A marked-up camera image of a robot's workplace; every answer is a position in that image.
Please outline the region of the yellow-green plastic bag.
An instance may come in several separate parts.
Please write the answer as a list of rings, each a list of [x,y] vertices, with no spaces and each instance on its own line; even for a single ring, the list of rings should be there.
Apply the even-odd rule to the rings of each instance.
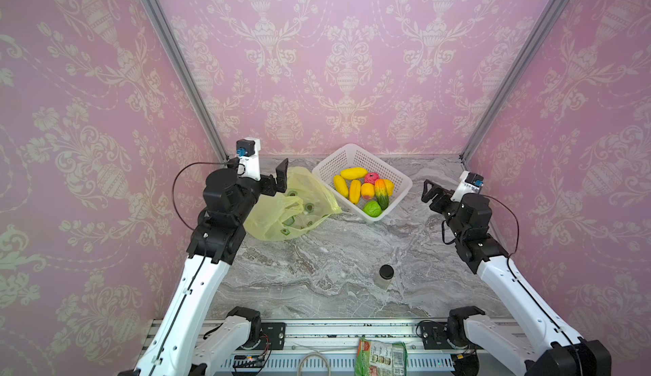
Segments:
[[[308,169],[290,167],[287,191],[261,196],[244,228],[261,241],[293,240],[341,212],[334,194]]]

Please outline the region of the red pink fruit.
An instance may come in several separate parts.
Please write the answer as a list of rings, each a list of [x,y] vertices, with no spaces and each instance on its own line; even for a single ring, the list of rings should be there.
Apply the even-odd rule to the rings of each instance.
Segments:
[[[378,173],[368,173],[364,176],[364,183],[365,184],[375,184],[375,182],[380,179],[380,176]]]

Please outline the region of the green fruit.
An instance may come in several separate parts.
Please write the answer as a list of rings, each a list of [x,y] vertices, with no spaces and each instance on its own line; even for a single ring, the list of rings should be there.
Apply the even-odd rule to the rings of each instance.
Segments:
[[[377,201],[368,201],[363,207],[363,212],[371,218],[378,218],[383,209]]]

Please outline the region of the yellow apple green stem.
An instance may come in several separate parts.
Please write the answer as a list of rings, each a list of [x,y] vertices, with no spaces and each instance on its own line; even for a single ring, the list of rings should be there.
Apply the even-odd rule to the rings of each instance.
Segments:
[[[361,186],[360,194],[366,201],[371,201],[375,197],[375,186],[371,183],[364,183]]]

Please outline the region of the long yellow mango fruit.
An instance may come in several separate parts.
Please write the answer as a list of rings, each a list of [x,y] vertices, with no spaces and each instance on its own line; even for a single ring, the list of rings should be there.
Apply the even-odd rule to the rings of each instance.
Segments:
[[[340,172],[340,176],[346,180],[364,179],[366,174],[368,174],[368,171],[362,167],[351,167]]]

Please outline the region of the orange yellow starfruit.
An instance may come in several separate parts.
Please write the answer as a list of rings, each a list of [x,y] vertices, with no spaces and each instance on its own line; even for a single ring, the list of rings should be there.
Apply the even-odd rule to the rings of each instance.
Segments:
[[[358,180],[352,180],[350,182],[350,187],[349,187],[349,201],[357,205],[359,203],[359,199],[361,198],[361,186],[362,183]]]

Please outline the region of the yellow lemon fruit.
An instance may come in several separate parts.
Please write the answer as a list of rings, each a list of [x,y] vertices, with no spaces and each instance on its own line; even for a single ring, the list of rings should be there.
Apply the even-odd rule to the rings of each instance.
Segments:
[[[386,186],[386,188],[387,188],[388,195],[389,195],[389,196],[392,196],[392,195],[393,195],[393,191],[394,191],[394,184],[393,184],[393,182],[392,182],[391,180],[389,180],[389,179],[383,179],[383,181],[384,181],[384,184],[385,184],[385,186]]]

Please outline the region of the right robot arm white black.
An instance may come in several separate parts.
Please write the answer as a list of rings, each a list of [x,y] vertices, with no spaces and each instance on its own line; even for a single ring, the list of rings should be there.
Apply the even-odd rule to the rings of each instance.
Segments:
[[[491,197],[481,193],[483,177],[468,171],[455,190],[425,181],[421,200],[442,216],[449,242],[469,270],[498,296],[525,337],[500,328],[476,306],[450,311],[447,340],[456,348],[481,348],[515,375],[609,375],[610,352],[571,327],[515,266],[511,253],[489,230]]]

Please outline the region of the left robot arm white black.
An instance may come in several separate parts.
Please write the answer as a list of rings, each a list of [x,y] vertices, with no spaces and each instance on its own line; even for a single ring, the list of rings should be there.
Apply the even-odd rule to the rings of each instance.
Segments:
[[[257,157],[235,157],[206,179],[206,204],[193,229],[180,282],[159,329],[129,375],[215,375],[240,347],[260,339],[260,314],[230,313],[206,339],[203,322],[246,235],[244,223],[261,196],[288,188],[288,160],[273,175],[259,172]]]

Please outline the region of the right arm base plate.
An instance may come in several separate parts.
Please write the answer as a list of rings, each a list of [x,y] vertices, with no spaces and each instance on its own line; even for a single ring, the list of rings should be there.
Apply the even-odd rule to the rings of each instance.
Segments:
[[[452,349],[448,340],[447,324],[444,322],[421,320],[415,326],[415,333],[426,351]]]

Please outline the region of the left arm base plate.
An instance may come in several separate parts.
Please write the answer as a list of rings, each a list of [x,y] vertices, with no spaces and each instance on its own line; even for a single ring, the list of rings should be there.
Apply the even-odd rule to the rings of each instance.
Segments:
[[[254,350],[263,351],[268,345],[268,349],[273,352],[282,351],[285,346],[285,335],[287,324],[283,322],[262,322],[258,344]]]

